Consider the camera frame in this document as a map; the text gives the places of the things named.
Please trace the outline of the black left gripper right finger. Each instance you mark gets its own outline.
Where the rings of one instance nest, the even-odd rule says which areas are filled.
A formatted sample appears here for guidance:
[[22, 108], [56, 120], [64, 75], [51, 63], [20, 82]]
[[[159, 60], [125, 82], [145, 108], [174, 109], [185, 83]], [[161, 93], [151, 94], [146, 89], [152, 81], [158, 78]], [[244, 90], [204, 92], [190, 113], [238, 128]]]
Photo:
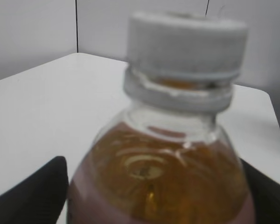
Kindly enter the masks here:
[[280, 184], [241, 159], [258, 224], [280, 224]]

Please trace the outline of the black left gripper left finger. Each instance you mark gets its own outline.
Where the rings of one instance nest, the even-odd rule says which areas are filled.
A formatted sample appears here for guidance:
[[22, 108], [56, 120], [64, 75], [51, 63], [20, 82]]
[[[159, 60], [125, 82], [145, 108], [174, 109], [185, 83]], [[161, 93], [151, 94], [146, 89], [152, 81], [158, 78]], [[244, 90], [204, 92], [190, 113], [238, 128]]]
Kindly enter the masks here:
[[57, 156], [0, 195], [0, 224], [55, 224], [69, 186], [67, 162]]

